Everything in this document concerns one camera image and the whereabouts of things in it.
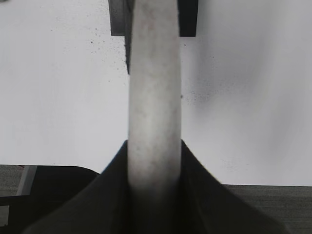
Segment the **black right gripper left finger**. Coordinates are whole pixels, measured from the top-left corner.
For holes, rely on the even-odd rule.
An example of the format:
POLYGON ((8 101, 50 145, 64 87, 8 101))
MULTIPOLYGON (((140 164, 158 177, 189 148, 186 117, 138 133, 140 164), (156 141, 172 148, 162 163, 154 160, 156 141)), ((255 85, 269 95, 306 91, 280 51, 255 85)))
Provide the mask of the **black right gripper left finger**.
POLYGON ((28 226, 25 234, 135 234, 127 177, 128 142, 86 188, 28 226))

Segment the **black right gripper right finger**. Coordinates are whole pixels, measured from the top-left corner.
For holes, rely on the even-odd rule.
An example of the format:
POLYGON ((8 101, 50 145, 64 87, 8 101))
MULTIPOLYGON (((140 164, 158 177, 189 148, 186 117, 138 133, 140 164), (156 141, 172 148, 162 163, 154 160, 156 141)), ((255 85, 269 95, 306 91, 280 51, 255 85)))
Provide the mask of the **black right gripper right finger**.
POLYGON ((288 234, 281 222, 234 195, 181 142, 176 234, 288 234))

